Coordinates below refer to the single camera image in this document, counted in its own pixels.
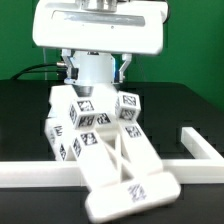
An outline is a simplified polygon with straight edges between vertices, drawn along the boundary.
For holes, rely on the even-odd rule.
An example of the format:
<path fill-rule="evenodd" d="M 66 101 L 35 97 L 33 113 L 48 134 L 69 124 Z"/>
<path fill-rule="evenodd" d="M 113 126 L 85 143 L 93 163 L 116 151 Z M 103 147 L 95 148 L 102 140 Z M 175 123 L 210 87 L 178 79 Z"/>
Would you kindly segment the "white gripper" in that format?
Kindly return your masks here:
<path fill-rule="evenodd" d="M 114 12 L 84 10 L 75 0 L 39 0 L 34 16 L 36 45 L 63 49 L 67 77 L 78 79 L 72 50 L 124 53 L 115 80 L 123 82 L 131 54 L 156 55 L 163 48 L 164 1 L 129 1 Z"/>

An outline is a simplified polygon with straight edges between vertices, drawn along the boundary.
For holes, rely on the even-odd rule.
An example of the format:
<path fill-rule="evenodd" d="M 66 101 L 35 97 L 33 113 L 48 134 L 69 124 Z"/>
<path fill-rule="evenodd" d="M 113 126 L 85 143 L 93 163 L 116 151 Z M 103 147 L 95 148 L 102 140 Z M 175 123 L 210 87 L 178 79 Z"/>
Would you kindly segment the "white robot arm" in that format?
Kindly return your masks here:
<path fill-rule="evenodd" d="M 121 83 L 134 54 L 159 54 L 169 13 L 167 0 L 39 0 L 32 37 L 59 49 L 65 82 L 87 90 Z"/>

